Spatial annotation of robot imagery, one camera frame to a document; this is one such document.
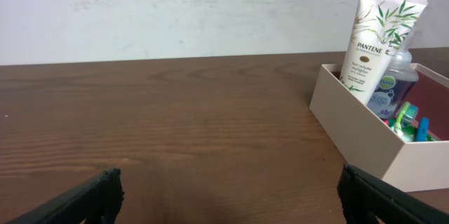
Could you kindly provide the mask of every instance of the bamboo leaf design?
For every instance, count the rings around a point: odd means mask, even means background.
[[[401,41],[401,37],[399,36],[399,34],[394,33],[394,36],[396,37],[396,39],[398,39],[398,41]]]
[[[371,8],[370,8],[370,10],[366,13],[366,15],[365,16],[363,16],[363,18],[366,18],[366,17],[368,17],[368,15],[370,15],[370,12],[371,12]]]
[[[402,11],[404,10],[404,6],[406,6],[406,0],[404,0],[404,2],[402,2],[401,7],[399,8],[399,14],[401,14]]]
[[[348,88],[349,91],[363,91],[363,90],[359,90],[359,89],[357,89],[357,88],[354,88],[354,86],[351,86],[351,87],[347,86],[346,84],[344,84],[344,81],[341,80],[341,78],[340,78],[340,81],[342,82],[342,84],[344,85],[344,87]]]
[[[365,22],[373,21],[373,20],[375,20],[375,19],[373,19],[373,18],[371,18],[371,19],[365,19],[365,20],[360,20],[358,23],[361,24],[361,23],[365,23]]]
[[[415,15],[415,14],[416,14],[416,13],[405,14],[404,16],[402,16],[402,18],[407,18],[407,17],[413,16],[413,15]]]
[[[380,14],[380,17],[384,17],[384,13],[382,12],[382,9],[380,8],[380,6],[378,6],[378,8],[379,8],[379,14]]]
[[[360,34],[361,32],[364,32],[364,31],[366,31],[366,29],[353,30],[353,31],[352,31],[352,34],[353,34],[353,35],[355,35],[355,34]]]
[[[388,29],[387,31],[385,31],[385,32],[392,32],[392,31],[394,31],[394,30],[396,30],[396,29],[398,29],[397,27],[396,28],[390,28],[390,29]]]
[[[376,18],[379,20],[381,26],[385,27],[384,22],[379,17],[376,16]]]
[[[388,16],[388,18],[390,18],[391,16],[393,16],[393,14],[395,14],[395,12],[398,10],[398,8],[396,7],[396,9],[394,9],[391,13],[390,13],[390,15]]]
[[[409,25],[407,25],[407,24],[401,24],[401,26],[403,26],[403,27],[407,27],[407,28],[410,28],[410,29],[412,29],[412,27],[411,27],[411,26],[409,26]]]
[[[413,8],[413,7],[415,7],[415,6],[409,6],[409,7],[405,8],[403,12],[406,12],[406,11],[410,10],[411,8]]]
[[[367,27],[369,27],[369,26],[367,26],[367,25],[358,25],[358,26],[354,27],[354,30],[363,29],[363,28],[367,28]]]

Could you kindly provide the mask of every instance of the brown wood surface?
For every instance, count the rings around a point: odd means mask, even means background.
[[[445,76],[448,53],[413,51]],[[344,223],[344,160],[308,108],[343,57],[0,67],[0,222],[119,167],[118,223]],[[413,195],[449,211],[449,190]]]

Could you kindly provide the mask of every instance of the white box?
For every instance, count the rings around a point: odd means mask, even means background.
[[[412,67],[443,89],[427,95],[449,93],[449,79],[422,65]],[[402,141],[338,81],[332,72],[340,69],[321,66],[310,110],[347,162],[405,192],[448,188],[449,140]]]

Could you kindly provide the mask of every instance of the pantene tube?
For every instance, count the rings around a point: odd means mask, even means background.
[[[367,104],[427,0],[359,0],[340,81]]]

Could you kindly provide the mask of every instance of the clear plastic bottle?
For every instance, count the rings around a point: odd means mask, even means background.
[[[399,51],[391,59],[384,76],[367,104],[368,108],[380,119],[394,117],[407,92],[419,80],[418,73],[410,67],[412,54],[408,52],[408,48],[412,36],[413,31],[410,31]]]

